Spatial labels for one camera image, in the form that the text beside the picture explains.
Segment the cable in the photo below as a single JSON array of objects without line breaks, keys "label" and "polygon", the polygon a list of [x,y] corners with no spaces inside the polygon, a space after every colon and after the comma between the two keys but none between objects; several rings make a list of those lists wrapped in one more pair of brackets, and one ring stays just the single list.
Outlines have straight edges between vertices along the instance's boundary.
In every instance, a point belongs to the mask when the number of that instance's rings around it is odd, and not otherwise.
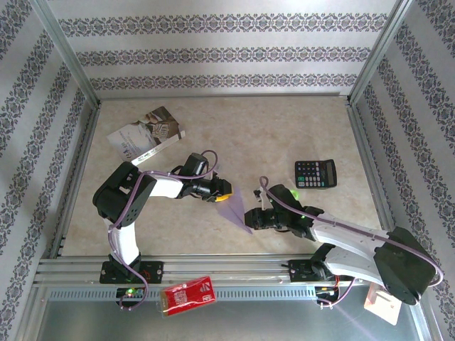
[{"label": "cable", "polygon": [[338,227],[341,227],[343,229],[347,229],[350,232],[355,232],[355,233],[361,234],[363,236],[366,236],[368,238],[380,240],[381,242],[391,244],[394,247],[399,247],[399,248],[401,248],[401,249],[403,249],[405,251],[408,251],[409,253],[414,254],[415,256],[423,259],[427,263],[431,264],[434,267],[434,270],[436,270],[436,273],[438,274],[438,279],[433,280],[428,286],[437,286],[444,279],[444,273],[442,272],[442,269],[439,267],[439,265],[433,259],[429,258],[428,256],[425,256],[421,252],[418,252],[417,250],[414,250],[413,248],[408,247],[407,245],[398,243],[398,242],[396,242],[394,240],[391,240],[391,239],[388,239],[388,238],[384,238],[384,237],[381,237],[381,236],[377,236],[377,235],[375,235],[373,233],[366,232],[366,231],[363,231],[361,229],[357,229],[357,228],[349,226],[347,224],[343,224],[342,222],[335,222],[333,220],[324,219],[324,218],[321,218],[321,217],[310,215],[309,213],[305,213],[305,212],[296,210],[295,208],[293,208],[293,207],[285,204],[284,202],[282,202],[280,199],[278,199],[276,196],[274,196],[268,190],[267,186],[269,185],[269,178],[267,176],[261,176],[259,178],[259,184],[264,189],[266,194],[268,194],[268,196],[270,196],[273,200],[278,202],[282,207],[288,209],[291,212],[294,212],[294,213],[296,213],[298,215],[304,215],[305,217],[308,217],[308,218],[311,218],[311,219],[314,219],[314,220],[318,220],[319,222],[325,222],[325,223],[333,225],[333,226],[338,226]]},{"label": "cable", "polygon": [[[137,178],[137,181],[134,184],[134,187],[133,187],[133,189],[132,189],[132,191],[130,193],[130,196],[129,196],[129,199],[127,201],[127,204],[125,205],[122,213],[120,214],[120,216],[117,219],[117,221],[114,224],[110,225],[108,227],[108,229],[107,229],[107,240],[109,241],[109,245],[111,246],[111,250],[114,252],[114,254],[117,257],[117,259],[120,261],[120,263],[125,268],[127,268],[131,273],[133,273],[137,278],[139,278],[142,281],[142,283],[144,284],[144,293],[143,293],[142,299],[138,303],[133,305],[132,307],[128,307],[128,311],[136,309],[137,307],[139,307],[146,300],[146,298],[147,298],[147,296],[149,294],[149,284],[147,283],[147,280],[139,272],[135,271],[132,267],[130,267],[123,260],[123,258],[119,255],[119,252],[118,252],[117,248],[114,245],[114,241],[112,240],[112,230],[117,228],[118,226],[120,226],[120,223],[125,218],[125,215],[127,215],[127,212],[129,210],[129,208],[131,207],[131,204],[133,203],[134,197],[136,196],[137,189],[139,188],[139,184],[141,183],[141,181],[142,181],[142,179],[144,178],[145,175],[157,174],[157,175],[167,176],[167,177],[170,177],[170,178],[184,179],[184,180],[192,180],[192,179],[204,178],[207,175],[211,174],[215,170],[216,165],[218,164],[218,155],[217,155],[216,152],[212,151],[211,149],[208,149],[206,151],[203,151],[201,155],[204,155],[205,153],[212,153],[214,155],[214,157],[215,157],[215,162],[214,162],[212,168],[210,170],[208,170],[207,172],[205,172],[204,174],[194,175],[194,176],[182,176],[182,175],[176,175],[176,174],[172,174],[172,173],[165,173],[165,172],[160,172],[160,171],[155,171],[155,170],[146,170],[146,171],[142,172],[141,174],[139,174],[139,177]],[[119,302],[120,309],[124,309],[124,305],[122,305],[122,302],[123,302],[124,298],[125,298],[125,296],[122,296],[122,298],[120,298],[120,302]]]},{"label": "cable", "polygon": [[324,302],[324,303],[327,303],[327,304],[321,304],[321,307],[322,308],[327,308],[327,307],[333,307],[334,305],[337,305],[339,304],[348,294],[349,294],[349,291],[351,290],[351,288],[353,287],[353,284],[355,282],[356,278],[353,278],[353,280],[350,282],[348,288],[346,289],[346,291],[343,293],[343,295],[341,295],[338,300],[336,300],[335,302],[330,302],[329,300],[326,300],[325,298],[319,298],[318,297],[318,301],[321,301],[321,302]]}]

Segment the marble pattern surface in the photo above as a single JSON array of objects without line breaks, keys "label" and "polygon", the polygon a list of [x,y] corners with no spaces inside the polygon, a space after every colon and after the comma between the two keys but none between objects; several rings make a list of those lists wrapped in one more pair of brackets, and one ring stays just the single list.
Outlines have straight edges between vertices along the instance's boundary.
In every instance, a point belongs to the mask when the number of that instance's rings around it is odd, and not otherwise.
[{"label": "marble pattern surface", "polygon": [[[107,230],[92,204],[96,189],[121,163],[106,135],[164,105],[186,137],[139,165],[169,171],[190,153],[214,149],[220,177],[239,187],[250,210],[259,176],[295,189],[294,162],[335,160],[338,186],[299,190],[302,205],[343,220],[380,228],[373,199],[341,97],[227,97],[104,101],[63,249],[64,256],[109,253]],[[273,230],[249,235],[222,218],[216,204],[191,197],[151,198],[136,221],[142,254],[294,254],[318,244]]]}]

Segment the striped wall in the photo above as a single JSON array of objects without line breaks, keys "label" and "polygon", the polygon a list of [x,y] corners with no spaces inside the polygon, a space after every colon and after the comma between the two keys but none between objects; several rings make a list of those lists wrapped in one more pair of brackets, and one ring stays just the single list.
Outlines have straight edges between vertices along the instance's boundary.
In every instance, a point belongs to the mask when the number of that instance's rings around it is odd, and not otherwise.
[{"label": "striped wall", "polygon": [[455,339],[455,1],[417,0],[357,109],[397,226],[439,262],[428,290]]},{"label": "striped wall", "polygon": [[395,0],[52,0],[99,98],[348,94]]},{"label": "striped wall", "polygon": [[27,0],[0,0],[0,340],[14,340],[91,110]]}]

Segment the calculator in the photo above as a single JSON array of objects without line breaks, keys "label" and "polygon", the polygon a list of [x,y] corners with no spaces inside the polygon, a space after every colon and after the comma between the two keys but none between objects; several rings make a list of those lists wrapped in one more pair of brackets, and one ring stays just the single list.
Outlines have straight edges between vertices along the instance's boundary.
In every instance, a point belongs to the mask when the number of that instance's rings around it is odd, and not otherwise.
[{"label": "calculator", "polygon": [[336,186],[333,160],[296,161],[296,187],[323,190]]}]

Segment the green led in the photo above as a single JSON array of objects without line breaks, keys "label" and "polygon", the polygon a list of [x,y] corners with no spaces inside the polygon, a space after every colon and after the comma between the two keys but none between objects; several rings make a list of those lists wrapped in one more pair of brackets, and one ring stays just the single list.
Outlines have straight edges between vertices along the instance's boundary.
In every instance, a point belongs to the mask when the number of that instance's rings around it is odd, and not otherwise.
[{"label": "green led", "polygon": [[296,190],[291,190],[291,194],[295,200],[299,199],[299,192],[297,192]]}]

